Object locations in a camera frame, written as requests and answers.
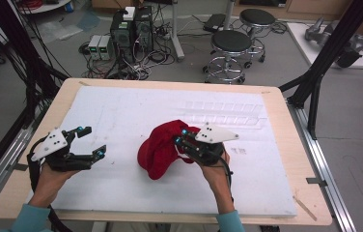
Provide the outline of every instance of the metal rail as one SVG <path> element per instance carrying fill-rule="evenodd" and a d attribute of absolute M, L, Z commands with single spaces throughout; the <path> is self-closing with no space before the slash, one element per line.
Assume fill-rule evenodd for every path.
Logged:
<path fill-rule="evenodd" d="M 329 200 L 333 214 L 337 219 L 340 229 L 343 232 L 356 232 L 347 206 L 345 205 L 341 193 L 336 186 L 335 180 L 332 177 L 320 144 L 318 140 L 312 137 L 311 133 L 308 132 L 308 115 L 305 113 L 304 109 L 295 108 L 292 105 L 289 105 L 289 110 L 293 113 L 293 116 L 296 117 L 298 121 L 297 122 L 295 119 L 293 119 L 295 123 L 298 123 L 299 129 L 302 131 L 303 138 L 305 139 L 307 145 L 305 147 L 309 150 L 309 155 L 314 162 L 320 180 L 326 182 L 326 185 L 322 187 L 322 190 L 326 193 L 327 200 Z"/>
<path fill-rule="evenodd" d="M 19 155 L 25 150 L 31 140 L 34 130 L 32 125 L 26 130 L 20 130 L 10 147 L 0 159 L 0 186 L 4 183 L 4 179 L 11 173 L 15 161 Z"/>

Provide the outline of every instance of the black metal stand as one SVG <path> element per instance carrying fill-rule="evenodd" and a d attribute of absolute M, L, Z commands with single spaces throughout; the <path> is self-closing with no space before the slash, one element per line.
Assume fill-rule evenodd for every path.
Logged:
<path fill-rule="evenodd" d="M 58 93 L 59 86 L 56 85 L 55 78 L 65 80 L 69 77 L 43 61 L 7 0 L 0 0 L 0 27 L 19 59 L 15 60 L 14 55 L 1 41 L 0 48 L 12 61 L 15 71 L 27 87 L 25 122 L 25 127 L 27 127 L 34 120 L 35 108 L 39 101 L 53 99 Z"/>
<path fill-rule="evenodd" d="M 305 101 L 311 95 L 311 104 L 308 115 L 308 132 L 314 139 L 316 137 L 316 122 L 318 100 L 320 96 L 321 81 L 332 63 L 340 56 L 344 46 L 363 22 L 363 0 L 354 0 L 340 20 L 338 26 L 323 46 L 311 68 L 302 76 L 282 86 L 282 92 L 298 85 L 295 93 L 288 98 L 288 103 L 296 108 L 303 108 Z"/>

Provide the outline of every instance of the black stool seat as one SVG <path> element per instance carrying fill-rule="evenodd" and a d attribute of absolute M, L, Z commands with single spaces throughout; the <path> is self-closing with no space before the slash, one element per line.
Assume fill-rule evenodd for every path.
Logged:
<path fill-rule="evenodd" d="M 250 48 L 251 41 L 238 31 L 219 31 L 211 37 L 213 45 L 227 52 L 242 52 Z"/>
<path fill-rule="evenodd" d="M 263 10 L 247 9 L 239 14 L 239 20 L 247 26 L 269 26 L 275 22 L 275 17 Z"/>

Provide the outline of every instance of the power supply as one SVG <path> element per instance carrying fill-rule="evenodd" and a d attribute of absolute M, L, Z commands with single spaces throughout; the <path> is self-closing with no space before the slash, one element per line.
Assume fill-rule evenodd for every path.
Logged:
<path fill-rule="evenodd" d="M 150 52 L 154 50 L 153 36 L 153 16 L 152 6 L 146 6 L 136 9 L 134 18 L 136 27 L 137 41 L 139 42 L 139 51 Z"/>
<path fill-rule="evenodd" d="M 113 44 L 110 36 L 102 36 L 98 45 L 101 60 L 110 60 L 113 57 Z"/>
<path fill-rule="evenodd" d="M 92 36 L 91 41 L 88 44 L 89 51 L 91 52 L 91 57 L 93 60 L 100 60 L 100 55 L 98 51 L 98 45 L 101 36 Z"/>

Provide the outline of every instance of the person's arm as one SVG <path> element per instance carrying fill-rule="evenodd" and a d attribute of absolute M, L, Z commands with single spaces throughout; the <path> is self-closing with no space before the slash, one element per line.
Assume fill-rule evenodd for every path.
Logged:
<path fill-rule="evenodd" d="M 230 156 L 225 152 L 222 155 L 227 163 L 230 161 Z M 221 232 L 241 232 L 244 231 L 241 220 L 238 216 L 238 211 L 234 206 L 232 195 L 230 192 L 227 174 L 221 161 L 212 166 L 200 165 L 203 175 L 209 182 L 209 187 L 214 193 L 215 201 L 217 202 L 218 216 L 217 221 Z"/>
<path fill-rule="evenodd" d="M 56 198 L 65 181 L 77 171 L 53 171 L 47 163 L 42 166 L 37 188 L 28 204 L 22 206 L 13 227 L 2 231 L 50 231 L 46 229 L 46 221 L 50 210 L 47 208 Z"/>

